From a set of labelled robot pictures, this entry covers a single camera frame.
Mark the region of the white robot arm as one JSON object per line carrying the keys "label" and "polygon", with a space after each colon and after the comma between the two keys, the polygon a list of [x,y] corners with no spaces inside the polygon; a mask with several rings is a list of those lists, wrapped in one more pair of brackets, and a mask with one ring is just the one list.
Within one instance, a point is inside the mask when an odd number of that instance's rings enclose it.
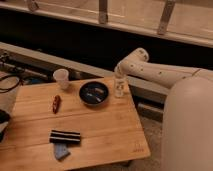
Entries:
{"label": "white robot arm", "polygon": [[156,64],[149,62],[149,54],[143,48],[136,48],[118,62],[114,69],[115,77],[132,75],[170,88],[187,77],[198,76],[213,81],[213,70]]}

